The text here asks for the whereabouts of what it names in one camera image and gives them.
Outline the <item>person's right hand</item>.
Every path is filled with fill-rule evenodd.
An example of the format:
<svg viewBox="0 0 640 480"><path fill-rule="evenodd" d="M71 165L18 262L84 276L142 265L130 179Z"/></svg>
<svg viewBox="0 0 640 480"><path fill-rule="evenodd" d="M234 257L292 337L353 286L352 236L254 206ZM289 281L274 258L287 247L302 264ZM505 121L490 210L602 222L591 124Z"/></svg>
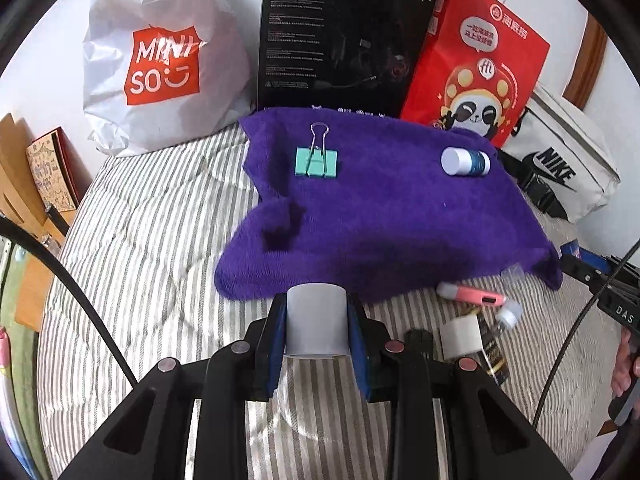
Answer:
<svg viewBox="0 0 640 480"><path fill-rule="evenodd" d="M639 359L631 356L630 340L630 331L622 328L611 379L612 391L616 398L630 388L634 378L639 377Z"/></svg>

